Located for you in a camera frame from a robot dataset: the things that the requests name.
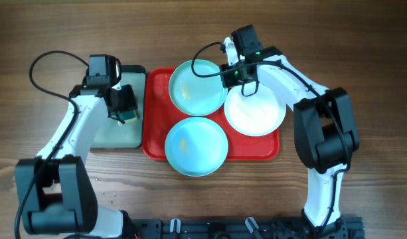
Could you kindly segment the green yellow sponge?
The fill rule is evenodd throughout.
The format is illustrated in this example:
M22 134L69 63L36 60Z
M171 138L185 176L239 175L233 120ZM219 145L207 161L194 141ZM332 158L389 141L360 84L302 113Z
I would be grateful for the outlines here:
M125 125L129 123L133 123L139 120L139 116L136 110L131 110L127 112L122 112L119 114L119 125Z

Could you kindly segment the mint green plate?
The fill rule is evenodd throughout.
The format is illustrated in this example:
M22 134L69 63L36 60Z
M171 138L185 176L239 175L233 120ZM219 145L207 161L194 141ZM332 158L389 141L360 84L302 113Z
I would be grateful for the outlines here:
M228 89L222 86L219 67L207 60L189 60L178 66L169 80L169 97L175 107L190 116L207 116L225 102Z

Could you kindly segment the white plate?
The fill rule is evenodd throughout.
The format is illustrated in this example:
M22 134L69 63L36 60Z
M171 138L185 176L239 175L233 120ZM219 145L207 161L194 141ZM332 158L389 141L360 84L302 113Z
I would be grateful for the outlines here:
M272 90L254 82L231 88L224 103L228 123L239 133L259 137L282 124L287 106Z

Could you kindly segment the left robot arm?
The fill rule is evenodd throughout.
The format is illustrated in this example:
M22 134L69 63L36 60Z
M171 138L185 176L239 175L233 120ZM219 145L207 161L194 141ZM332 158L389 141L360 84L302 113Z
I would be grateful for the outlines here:
M64 234L67 238L133 238L127 212L98 205L85 161L99 129L110 117L136 108L130 85L75 86L69 109L51 141L15 166L19 207L14 233Z

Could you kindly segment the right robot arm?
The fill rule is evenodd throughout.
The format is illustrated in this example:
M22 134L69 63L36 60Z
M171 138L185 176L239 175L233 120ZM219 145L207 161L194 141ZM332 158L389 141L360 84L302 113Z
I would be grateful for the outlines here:
M295 149L308 171L303 218L313 237L337 232L339 197L359 135L348 93L310 80L276 47L246 50L223 45L228 62L220 67L227 87L255 82L272 90L293 110Z

